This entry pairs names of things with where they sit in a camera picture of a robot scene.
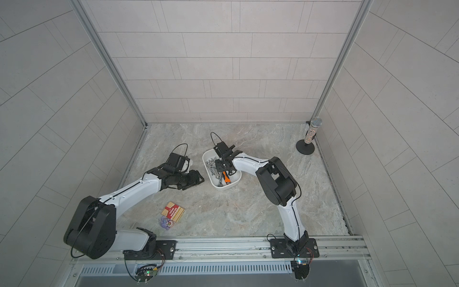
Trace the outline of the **white plastic storage box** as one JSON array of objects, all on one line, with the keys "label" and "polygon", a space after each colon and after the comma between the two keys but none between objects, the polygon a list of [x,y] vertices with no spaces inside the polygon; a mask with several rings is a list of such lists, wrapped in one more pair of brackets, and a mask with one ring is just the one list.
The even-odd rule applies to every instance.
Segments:
[{"label": "white plastic storage box", "polygon": [[213,149],[206,151],[202,156],[202,160],[210,182],[217,190],[228,190],[236,186],[241,180],[242,174],[240,171],[229,174],[216,168],[216,160],[219,160],[219,157]]}]

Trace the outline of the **silver open-end wrench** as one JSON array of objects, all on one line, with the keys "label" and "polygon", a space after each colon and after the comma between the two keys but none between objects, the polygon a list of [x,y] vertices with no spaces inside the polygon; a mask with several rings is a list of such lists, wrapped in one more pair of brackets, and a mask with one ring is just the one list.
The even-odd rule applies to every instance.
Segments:
[{"label": "silver open-end wrench", "polygon": [[219,179],[221,177],[220,173],[217,171],[215,159],[209,159],[205,161],[206,167],[210,170],[210,173],[213,177]]}]

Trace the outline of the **orange handled adjustable wrench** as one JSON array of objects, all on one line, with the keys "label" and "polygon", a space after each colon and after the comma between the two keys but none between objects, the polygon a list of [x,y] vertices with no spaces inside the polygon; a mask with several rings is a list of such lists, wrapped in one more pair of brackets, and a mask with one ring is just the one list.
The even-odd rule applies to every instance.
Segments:
[{"label": "orange handled adjustable wrench", "polygon": [[226,185],[230,185],[231,184],[231,179],[230,179],[230,177],[229,177],[229,175],[228,175],[228,173],[226,171],[222,172],[222,179],[224,180]]}]

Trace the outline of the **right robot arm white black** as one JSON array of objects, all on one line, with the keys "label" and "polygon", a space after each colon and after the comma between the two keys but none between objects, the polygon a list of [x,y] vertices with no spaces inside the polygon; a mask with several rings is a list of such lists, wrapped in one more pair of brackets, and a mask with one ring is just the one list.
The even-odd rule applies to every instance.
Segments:
[{"label": "right robot arm white black", "polygon": [[218,159],[216,168],[219,172],[245,172],[256,176],[264,194],[277,206],[284,226],[286,248],[294,257],[298,257],[309,240],[308,233],[301,222],[296,206],[297,181],[290,174],[281,159],[270,160],[251,157],[242,151],[233,151],[224,143],[213,148]]}]

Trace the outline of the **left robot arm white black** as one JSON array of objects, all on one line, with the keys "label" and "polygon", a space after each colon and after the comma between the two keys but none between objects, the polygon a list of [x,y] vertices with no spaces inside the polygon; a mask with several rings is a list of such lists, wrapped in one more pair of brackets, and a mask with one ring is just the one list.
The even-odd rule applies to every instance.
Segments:
[{"label": "left robot arm white black", "polygon": [[87,196],[78,204],[63,236],[65,244],[91,259],[121,251],[128,260],[160,256],[155,233],[145,229],[117,230],[117,220],[136,204],[167,188],[186,190],[204,182],[199,171],[161,165],[141,179],[102,197]]}]

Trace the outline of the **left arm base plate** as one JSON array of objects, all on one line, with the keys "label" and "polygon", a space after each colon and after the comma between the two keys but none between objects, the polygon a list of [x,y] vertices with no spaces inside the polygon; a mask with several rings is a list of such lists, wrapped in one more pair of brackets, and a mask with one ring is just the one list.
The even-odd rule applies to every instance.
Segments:
[{"label": "left arm base plate", "polygon": [[176,240],[156,240],[148,242],[141,251],[123,251],[123,255],[126,260],[172,260],[176,245]]}]

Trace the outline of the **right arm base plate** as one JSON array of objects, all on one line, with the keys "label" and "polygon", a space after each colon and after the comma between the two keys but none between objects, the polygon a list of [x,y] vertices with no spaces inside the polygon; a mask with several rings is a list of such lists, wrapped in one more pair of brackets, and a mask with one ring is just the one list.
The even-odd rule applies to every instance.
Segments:
[{"label": "right arm base plate", "polygon": [[309,238],[293,242],[290,239],[269,239],[271,257],[279,258],[319,258],[316,240]]}]

